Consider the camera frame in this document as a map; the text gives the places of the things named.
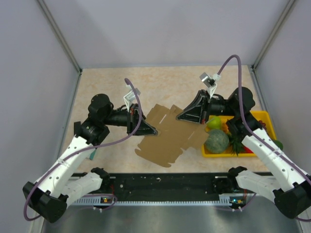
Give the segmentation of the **brown cardboard box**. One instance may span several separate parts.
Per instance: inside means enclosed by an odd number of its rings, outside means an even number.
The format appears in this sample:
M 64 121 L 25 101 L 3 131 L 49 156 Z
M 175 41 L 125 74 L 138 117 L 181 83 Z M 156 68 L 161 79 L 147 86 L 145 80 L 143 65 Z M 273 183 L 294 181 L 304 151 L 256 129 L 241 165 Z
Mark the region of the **brown cardboard box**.
M 137 156 L 162 167 L 171 167 L 189 148 L 199 150 L 208 138 L 205 125 L 177 120 L 182 109 L 156 104 L 146 122 L 154 126 L 157 135 L 145 136 L 135 149 Z

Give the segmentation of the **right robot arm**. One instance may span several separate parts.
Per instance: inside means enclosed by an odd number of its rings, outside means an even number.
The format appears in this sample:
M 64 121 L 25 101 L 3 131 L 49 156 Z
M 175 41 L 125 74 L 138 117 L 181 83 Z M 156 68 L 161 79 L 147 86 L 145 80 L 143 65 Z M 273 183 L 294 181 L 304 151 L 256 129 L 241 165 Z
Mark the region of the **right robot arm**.
M 252 191 L 273 202 L 287 218 L 298 218 L 311 206 L 311 176 L 273 142 L 250 112 L 254 105 L 253 94 L 246 87 L 237 88 L 226 100 L 215 99 L 207 91 L 200 90 L 176 118 L 205 124 L 210 115 L 231 116 L 226 122 L 229 132 L 265 164 L 273 177 L 264 178 L 244 167 L 232 168 L 229 171 L 232 177 L 226 183 L 228 189 Z

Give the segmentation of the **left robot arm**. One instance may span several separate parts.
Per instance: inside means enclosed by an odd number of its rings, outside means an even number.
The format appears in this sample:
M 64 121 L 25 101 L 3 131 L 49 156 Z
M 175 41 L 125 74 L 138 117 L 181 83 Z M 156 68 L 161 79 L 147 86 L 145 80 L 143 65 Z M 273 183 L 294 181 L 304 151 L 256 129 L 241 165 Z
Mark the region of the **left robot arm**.
M 63 154 L 34 183 L 23 186 L 26 221 L 43 217 L 55 223 L 78 199 L 110 188 L 110 180 L 102 168 L 92 169 L 77 181 L 69 179 L 96 149 L 121 143 L 132 136 L 157 135 L 155 127 L 146 122 L 139 95 L 137 90 L 130 91 L 123 97 L 124 105 L 117 109 L 106 94 L 97 94 L 91 99 L 87 119 L 74 123 L 73 139 Z

